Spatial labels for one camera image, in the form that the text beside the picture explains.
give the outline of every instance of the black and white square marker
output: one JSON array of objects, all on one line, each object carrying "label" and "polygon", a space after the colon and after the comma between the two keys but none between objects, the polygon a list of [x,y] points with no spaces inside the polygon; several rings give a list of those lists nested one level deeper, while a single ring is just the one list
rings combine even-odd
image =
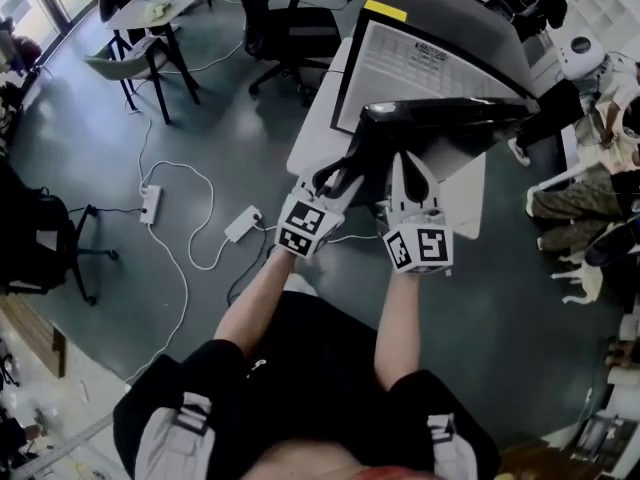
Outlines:
[{"label": "black and white square marker", "polygon": [[287,217],[287,224],[305,231],[311,235],[315,235],[320,228],[320,223],[324,218],[324,213],[320,210],[306,205],[300,201],[297,201],[293,210]]},{"label": "black and white square marker", "polygon": [[399,231],[387,239],[387,245],[393,256],[396,269],[401,269],[411,263],[411,256],[409,256],[409,251]]},{"label": "black and white square marker", "polygon": [[302,254],[306,256],[309,252],[309,248],[311,247],[311,240],[300,236],[293,231],[289,231],[287,229],[283,229],[280,234],[280,245],[285,246],[290,251],[297,252],[298,254]]},{"label": "black and white square marker", "polygon": [[442,229],[419,229],[418,246],[421,261],[447,261],[447,239]]}]

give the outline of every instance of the wooden plank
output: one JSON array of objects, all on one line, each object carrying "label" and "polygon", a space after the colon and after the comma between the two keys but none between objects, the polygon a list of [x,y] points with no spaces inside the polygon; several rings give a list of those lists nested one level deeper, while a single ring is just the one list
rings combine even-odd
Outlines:
[{"label": "wooden plank", "polygon": [[64,377],[66,339],[20,295],[0,297],[0,309],[33,353],[57,378]]}]

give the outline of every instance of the window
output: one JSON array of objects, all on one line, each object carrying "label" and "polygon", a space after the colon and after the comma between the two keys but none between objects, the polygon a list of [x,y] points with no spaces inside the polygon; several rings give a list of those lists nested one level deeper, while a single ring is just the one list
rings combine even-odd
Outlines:
[{"label": "window", "polygon": [[11,16],[15,23],[18,23],[25,14],[31,10],[31,4],[29,0],[7,0],[2,6],[0,11],[4,16]]}]

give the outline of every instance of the camouflage pants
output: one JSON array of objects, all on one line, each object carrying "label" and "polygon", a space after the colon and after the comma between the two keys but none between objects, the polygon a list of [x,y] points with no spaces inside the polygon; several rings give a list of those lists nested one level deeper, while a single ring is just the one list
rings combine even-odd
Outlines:
[{"label": "camouflage pants", "polygon": [[574,221],[542,235],[543,251],[586,248],[609,223],[623,220],[611,178],[601,174],[557,192],[536,192],[531,210],[541,219]]}]

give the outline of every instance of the white robot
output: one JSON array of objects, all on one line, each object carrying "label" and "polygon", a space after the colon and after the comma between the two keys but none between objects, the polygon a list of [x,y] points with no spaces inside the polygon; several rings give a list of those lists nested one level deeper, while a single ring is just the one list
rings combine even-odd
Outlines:
[{"label": "white robot", "polygon": [[366,105],[347,154],[299,177],[278,219],[276,243],[310,258],[344,222],[349,206],[369,204],[388,227],[382,239],[396,272],[453,265],[453,231],[439,183],[416,152],[441,175],[451,174],[509,138],[537,110],[533,100],[500,98]]}]

